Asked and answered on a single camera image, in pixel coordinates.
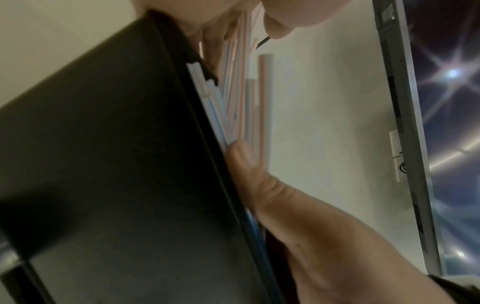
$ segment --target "hand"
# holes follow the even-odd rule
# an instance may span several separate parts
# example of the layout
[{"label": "hand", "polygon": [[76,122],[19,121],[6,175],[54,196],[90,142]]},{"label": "hand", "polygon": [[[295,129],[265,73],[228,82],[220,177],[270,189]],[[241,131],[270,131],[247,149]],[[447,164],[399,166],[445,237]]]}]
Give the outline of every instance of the hand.
[{"label": "hand", "polygon": [[243,142],[225,155],[241,201],[284,245],[300,303],[454,304],[374,230],[253,159]]},{"label": "hand", "polygon": [[[177,20],[191,45],[216,71],[225,40],[236,37],[242,12],[250,12],[260,0],[131,0],[142,15],[146,10],[160,11]],[[350,0],[262,0],[267,34],[279,39],[295,27],[320,23],[338,12]]]}]

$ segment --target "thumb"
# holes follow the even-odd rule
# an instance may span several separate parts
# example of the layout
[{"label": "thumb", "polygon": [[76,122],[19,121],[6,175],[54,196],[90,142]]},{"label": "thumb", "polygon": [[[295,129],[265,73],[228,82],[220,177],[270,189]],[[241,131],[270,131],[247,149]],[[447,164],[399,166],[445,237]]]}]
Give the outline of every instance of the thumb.
[{"label": "thumb", "polygon": [[232,144],[225,160],[240,200],[279,241],[335,246],[343,229],[356,219],[294,189],[255,164],[248,144]]}]

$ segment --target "power socket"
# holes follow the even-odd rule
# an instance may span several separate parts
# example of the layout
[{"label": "power socket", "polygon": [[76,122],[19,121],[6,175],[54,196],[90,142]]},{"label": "power socket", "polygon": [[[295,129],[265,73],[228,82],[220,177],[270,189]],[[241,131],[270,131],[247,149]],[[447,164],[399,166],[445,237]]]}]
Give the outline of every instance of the power socket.
[{"label": "power socket", "polygon": [[396,181],[397,182],[406,181],[407,180],[407,174],[402,172],[402,170],[404,170],[405,172],[407,171],[405,163],[404,163],[404,157],[399,156],[397,158],[394,158],[393,163],[395,165]]}]

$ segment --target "wall outlet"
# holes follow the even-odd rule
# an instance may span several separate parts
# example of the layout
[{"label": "wall outlet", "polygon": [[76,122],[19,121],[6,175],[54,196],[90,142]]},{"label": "wall outlet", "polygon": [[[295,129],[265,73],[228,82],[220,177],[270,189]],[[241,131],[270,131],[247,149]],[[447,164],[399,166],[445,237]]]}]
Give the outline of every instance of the wall outlet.
[{"label": "wall outlet", "polygon": [[403,155],[398,130],[393,130],[390,132],[390,144],[391,144],[391,154],[393,157]]},{"label": "wall outlet", "polygon": [[407,180],[407,167],[404,163],[404,157],[399,156],[393,159],[393,163],[395,164],[395,175],[397,182],[403,182]]}]

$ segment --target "fingernail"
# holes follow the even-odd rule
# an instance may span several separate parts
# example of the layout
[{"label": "fingernail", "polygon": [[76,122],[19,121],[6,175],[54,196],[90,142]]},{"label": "fingernail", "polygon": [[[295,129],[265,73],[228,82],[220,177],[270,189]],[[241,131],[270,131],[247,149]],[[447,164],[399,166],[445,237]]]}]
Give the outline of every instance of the fingernail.
[{"label": "fingernail", "polygon": [[250,168],[256,167],[257,162],[255,161],[254,154],[247,143],[241,142],[237,147],[237,151],[246,166]]}]

